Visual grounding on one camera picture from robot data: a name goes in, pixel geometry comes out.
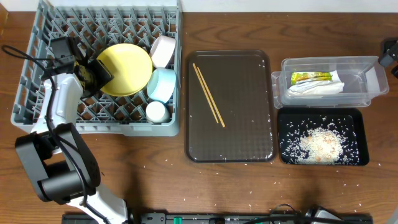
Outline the yellow plate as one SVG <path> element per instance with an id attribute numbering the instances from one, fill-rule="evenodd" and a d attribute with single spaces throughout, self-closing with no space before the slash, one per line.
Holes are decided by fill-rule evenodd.
<path id="1" fill-rule="evenodd" d="M 113 75 L 113 79 L 101 88 L 111 96 L 129 96 L 142 90 L 152 75 L 149 54 L 134 44 L 116 44 L 102 51 L 97 59 Z"/>

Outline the blue bowl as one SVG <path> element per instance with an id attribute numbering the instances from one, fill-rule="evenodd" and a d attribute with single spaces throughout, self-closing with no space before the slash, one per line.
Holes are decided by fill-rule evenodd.
<path id="1" fill-rule="evenodd" d="M 166 68 L 156 68 L 147 84 L 148 97 L 166 103 L 172 97 L 176 86 L 176 73 Z"/>

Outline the white cup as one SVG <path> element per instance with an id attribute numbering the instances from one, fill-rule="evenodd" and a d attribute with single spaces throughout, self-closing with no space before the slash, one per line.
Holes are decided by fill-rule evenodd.
<path id="1" fill-rule="evenodd" d="M 159 101 L 153 101 L 150 102 L 146 107 L 146 118 L 148 122 L 161 124 L 169 121 L 170 114 L 163 103 Z"/>

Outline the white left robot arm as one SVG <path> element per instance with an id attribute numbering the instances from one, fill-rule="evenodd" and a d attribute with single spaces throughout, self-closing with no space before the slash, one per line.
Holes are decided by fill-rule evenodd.
<path id="1" fill-rule="evenodd" d="M 113 78 L 100 60 L 51 63 L 42 76 L 39 120 L 16 139 L 15 149 L 42 201 L 78 208 L 98 223 L 129 223 L 125 200 L 102 184 L 98 163 L 75 127 L 80 98 Z"/>

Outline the clear plastic waste bin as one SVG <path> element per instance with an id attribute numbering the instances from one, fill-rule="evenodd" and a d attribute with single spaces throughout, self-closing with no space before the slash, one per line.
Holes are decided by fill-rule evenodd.
<path id="1" fill-rule="evenodd" d="M 384 68 L 377 56 L 307 57 L 287 58 L 281 63 L 281 71 L 272 73 L 274 107 L 366 107 L 373 98 L 389 91 Z M 294 72 L 337 71 L 345 84 L 343 91 L 333 95 L 287 94 Z"/>

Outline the crumpled white wrapper waste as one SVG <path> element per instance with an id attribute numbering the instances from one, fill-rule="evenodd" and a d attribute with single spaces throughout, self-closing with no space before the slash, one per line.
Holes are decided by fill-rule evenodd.
<path id="1" fill-rule="evenodd" d="M 287 94 L 294 95 L 333 95 L 343 91 L 345 84 L 338 72 L 294 72 L 290 79 L 291 87 Z"/>

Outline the pile of rice waste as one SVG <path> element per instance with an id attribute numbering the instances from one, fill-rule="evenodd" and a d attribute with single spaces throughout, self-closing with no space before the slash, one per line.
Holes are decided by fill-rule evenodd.
<path id="1" fill-rule="evenodd" d="M 359 147 L 350 116 L 285 114 L 278 121 L 286 164 L 358 165 Z"/>

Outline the black waste tray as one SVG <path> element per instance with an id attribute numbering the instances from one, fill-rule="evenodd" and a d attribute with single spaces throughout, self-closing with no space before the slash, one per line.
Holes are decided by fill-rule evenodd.
<path id="1" fill-rule="evenodd" d="M 278 121 L 285 114 L 317 114 L 317 115 L 339 115 L 350 116 L 353 119 L 354 131 L 359 147 L 358 165 L 340 165 L 340 166 L 365 166 L 369 162 L 368 145 L 364 130 L 363 117 L 359 110 L 355 108 L 281 108 L 277 115 Z"/>

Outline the grey dish rack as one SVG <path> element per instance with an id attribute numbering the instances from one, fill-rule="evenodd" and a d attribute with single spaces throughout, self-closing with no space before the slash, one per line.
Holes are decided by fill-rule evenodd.
<path id="1" fill-rule="evenodd" d="M 39 1 L 27 53 L 35 58 L 53 56 L 49 44 L 63 36 L 79 38 L 93 55 L 114 44 L 136 44 L 149 50 L 160 35 L 176 40 L 168 68 L 180 75 L 182 12 L 178 1 L 149 3 L 134 1 L 130 6 L 54 6 Z M 32 62 L 24 62 L 11 123 L 29 133 L 37 122 L 44 101 L 43 71 Z M 145 108 L 150 102 L 146 90 L 129 96 L 97 93 L 80 100 L 76 129 L 81 134 L 123 134 L 125 136 L 175 136 L 180 129 L 180 86 L 166 102 L 170 119 L 151 124 Z"/>

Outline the dark brown serving tray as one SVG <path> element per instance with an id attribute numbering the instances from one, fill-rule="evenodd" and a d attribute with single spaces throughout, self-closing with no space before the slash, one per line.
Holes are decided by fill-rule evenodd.
<path id="1" fill-rule="evenodd" d="M 216 123 L 192 63 L 222 115 Z M 186 155 L 197 163 L 268 162 L 277 147 L 271 66 L 261 50 L 195 51 L 186 62 Z"/>

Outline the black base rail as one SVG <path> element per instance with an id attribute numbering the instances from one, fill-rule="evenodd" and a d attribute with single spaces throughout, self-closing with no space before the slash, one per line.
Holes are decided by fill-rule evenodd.
<path id="1" fill-rule="evenodd" d="M 269 217 L 255 215 L 166 215 L 164 213 L 145 213 L 138 219 L 143 224 L 209 224 L 209 223 L 225 223 L 238 224 L 246 223 L 252 220 Z M 350 223 L 374 223 L 373 218 L 367 215 L 358 216 L 342 216 L 343 221 Z M 84 214 L 64 214 L 61 219 L 62 224 L 84 224 L 98 223 L 89 215 Z"/>

